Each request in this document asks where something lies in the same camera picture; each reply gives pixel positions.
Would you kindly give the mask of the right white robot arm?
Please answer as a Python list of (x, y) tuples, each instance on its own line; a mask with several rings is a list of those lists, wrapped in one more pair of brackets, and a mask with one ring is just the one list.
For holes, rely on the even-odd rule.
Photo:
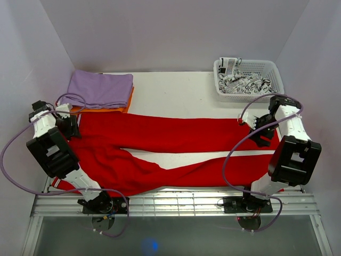
[(268, 171), (252, 182), (241, 197), (241, 207), (252, 212), (265, 207), (270, 196), (287, 187), (305, 185), (309, 182), (322, 147), (307, 135), (300, 116), (302, 105), (285, 95), (270, 98), (269, 113), (255, 117), (243, 111), (240, 124), (250, 128), (250, 139), (259, 147), (269, 147), (276, 130), (281, 141), (268, 165)]

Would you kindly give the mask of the red trousers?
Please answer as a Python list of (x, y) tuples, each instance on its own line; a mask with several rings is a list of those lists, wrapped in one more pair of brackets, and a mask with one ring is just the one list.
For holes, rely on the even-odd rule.
[(84, 113), (81, 138), (70, 148), (80, 167), (110, 196), (133, 196), (160, 187), (248, 186), (267, 173), (271, 155), (214, 158), (164, 169), (134, 157), (131, 150), (152, 153), (207, 153), (257, 150), (246, 140), (248, 127), (235, 119), (165, 118), (123, 113)]

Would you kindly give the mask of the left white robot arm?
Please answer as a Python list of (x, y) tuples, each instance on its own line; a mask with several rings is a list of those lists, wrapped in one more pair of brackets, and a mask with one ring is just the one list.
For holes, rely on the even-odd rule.
[(92, 180), (80, 167), (79, 159), (68, 142), (80, 138), (77, 116), (69, 114), (71, 104), (56, 107), (45, 101), (32, 104), (29, 122), (34, 126), (34, 136), (26, 143), (28, 150), (51, 178), (64, 180), (74, 188), (81, 188), (83, 199), (78, 204), (95, 213), (108, 213), (113, 209), (113, 200), (108, 192)]

